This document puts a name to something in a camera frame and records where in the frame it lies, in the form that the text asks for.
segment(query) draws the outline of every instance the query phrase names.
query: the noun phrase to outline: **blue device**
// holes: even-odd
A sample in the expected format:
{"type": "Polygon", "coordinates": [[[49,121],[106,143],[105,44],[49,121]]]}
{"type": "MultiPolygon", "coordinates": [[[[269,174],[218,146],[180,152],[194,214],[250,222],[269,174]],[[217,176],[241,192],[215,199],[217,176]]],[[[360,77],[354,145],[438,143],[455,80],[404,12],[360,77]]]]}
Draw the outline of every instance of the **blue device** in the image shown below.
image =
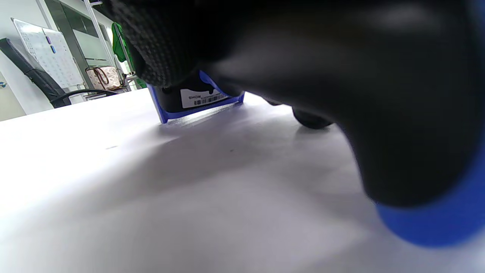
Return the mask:
{"type": "Polygon", "coordinates": [[[194,73],[179,85],[170,88],[148,85],[148,89],[163,124],[169,119],[244,101],[244,92],[236,97],[229,96],[202,71],[194,73]]]}

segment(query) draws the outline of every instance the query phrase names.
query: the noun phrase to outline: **metal pole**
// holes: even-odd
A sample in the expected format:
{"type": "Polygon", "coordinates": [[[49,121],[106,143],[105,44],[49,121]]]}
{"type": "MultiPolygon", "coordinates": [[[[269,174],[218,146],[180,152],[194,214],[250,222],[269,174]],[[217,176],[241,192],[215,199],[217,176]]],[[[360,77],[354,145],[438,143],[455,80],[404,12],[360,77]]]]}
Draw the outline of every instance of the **metal pole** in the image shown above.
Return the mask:
{"type": "Polygon", "coordinates": [[[97,22],[96,15],[94,14],[94,10],[93,10],[93,7],[91,6],[91,3],[89,2],[89,0],[84,0],[84,4],[86,5],[86,9],[88,10],[89,17],[91,17],[91,20],[93,21],[94,29],[96,30],[99,41],[103,46],[106,56],[108,57],[108,62],[110,62],[111,66],[116,67],[113,60],[114,53],[108,47],[108,45],[106,44],[106,41],[104,40],[103,32],[101,32],[101,29],[99,28],[99,23],[97,22]]]}

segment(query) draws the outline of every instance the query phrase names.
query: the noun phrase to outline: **white table surface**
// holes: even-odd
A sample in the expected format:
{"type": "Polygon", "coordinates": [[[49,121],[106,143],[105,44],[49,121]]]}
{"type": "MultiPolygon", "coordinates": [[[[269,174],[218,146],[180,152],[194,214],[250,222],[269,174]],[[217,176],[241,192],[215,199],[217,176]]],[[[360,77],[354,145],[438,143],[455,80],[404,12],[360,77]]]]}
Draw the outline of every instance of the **white table surface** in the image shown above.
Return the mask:
{"type": "Polygon", "coordinates": [[[162,126],[147,90],[0,122],[1,273],[483,273],[393,236],[337,127],[287,106],[162,126]]]}

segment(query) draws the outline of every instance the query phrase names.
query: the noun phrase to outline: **black device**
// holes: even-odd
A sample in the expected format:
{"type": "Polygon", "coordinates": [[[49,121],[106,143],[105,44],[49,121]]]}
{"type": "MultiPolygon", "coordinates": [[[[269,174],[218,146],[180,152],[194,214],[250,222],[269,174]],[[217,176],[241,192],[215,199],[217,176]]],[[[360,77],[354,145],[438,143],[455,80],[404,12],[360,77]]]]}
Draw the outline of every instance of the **black device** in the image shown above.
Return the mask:
{"type": "Polygon", "coordinates": [[[148,83],[201,70],[337,123],[398,236],[444,246],[485,224],[484,1],[105,3],[148,83]]]}

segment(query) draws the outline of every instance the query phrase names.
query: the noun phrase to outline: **chair armrest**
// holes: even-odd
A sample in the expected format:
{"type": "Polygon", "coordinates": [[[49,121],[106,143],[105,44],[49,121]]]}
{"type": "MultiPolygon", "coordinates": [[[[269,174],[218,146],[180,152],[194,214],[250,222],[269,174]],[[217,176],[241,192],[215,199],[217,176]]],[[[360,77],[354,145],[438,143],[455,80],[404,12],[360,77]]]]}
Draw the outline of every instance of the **chair armrest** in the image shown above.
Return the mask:
{"type": "Polygon", "coordinates": [[[50,101],[50,103],[56,103],[56,102],[61,101],[65,98],[68,98],[70,96],[74,96],[74,95],[78,95],[78,94],[82,94],[82,93],[89,93],[89,92],[104,93],[104,94],[106,94],[106,96],[112,96],[112,95],[118,94],[116,92],[103,90],[103,89],[83,89],[83,90],[76,90],[76,91],[65,93],[64,95],[50,101]]]}

